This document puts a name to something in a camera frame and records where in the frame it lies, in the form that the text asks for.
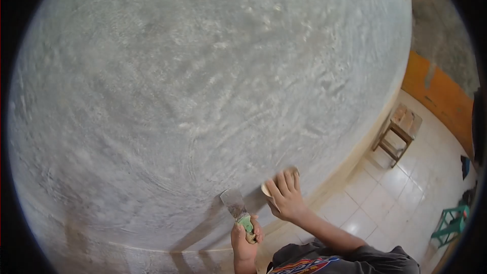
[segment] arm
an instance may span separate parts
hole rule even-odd
[[[264,234],[259,223],[256,221],[258,217],[252,215],[250,222],[254,226],[254,234],[257,243],[250,244],[246,240],[246,232],[242,225],[235,223],[233,226],[230,238],[233,248],[233,266],[235,274],[257,274],[255,267],[255,257],[257,255],[257,244],[264,240]]]
[[[274,216],[294,223],[337,253],[351,253],[366,245],[362,239],[326,222],[304,204],[299,175],[296,172],[284,170],[277,174],[276,179],[277,185],[273,180],[266,181],[273,198],[269,206]]]

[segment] unfinished concrete wall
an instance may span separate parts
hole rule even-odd
[[[411,0],[44,0],[9,112],[40,246],[61,271],[189,271],[163,252],[228,241],[223,190],[265,225],[261,182],[294,164],[307,195],[344,161],[410,44]]]
[[[473,100],[480,86],[475,53],[454,3],[412,0],[412,15],[411,50],[431,63],[425,85],[439,67]]]

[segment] wooden stool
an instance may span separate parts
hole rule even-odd
[[[408,109],[405,104],[400,103],[391,118],[389,126],[387,127],[386,131],[380,136],[379,141],[377,142],[377,145],[375,145],[373,150],[375,151],[378,146],[384,149],[384,151],[388,155],[390,155],[395,161],[392,165],[392,167],[394,167],[397,162],[399,162],[402,155],[404,155],[411,142],[414,141],[414,138],[418,133],[419,126],[421,126],[422,122],[423,119],[421,119],[420,116]],[[394,146],[392,146],[389,142],[387,142],[385,140],[385,137],[389,130],[397,134],[397,136],[406,143],[406,147],[398,150],[395,149]]]

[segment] dark t-shirt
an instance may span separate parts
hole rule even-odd
[[[400,246],[384,253],[366,245],[347,256],[339,256],[318,242],[281,248],[274,254],[269,270],[279,274],[420,273],[418,263]]]

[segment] orange wall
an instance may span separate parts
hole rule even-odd
[[[420,101],[453,133],[473,159],[472,107],[473,100],[445,72],[436,67],[426,88],[430,62],[410,51],[402,89]]]

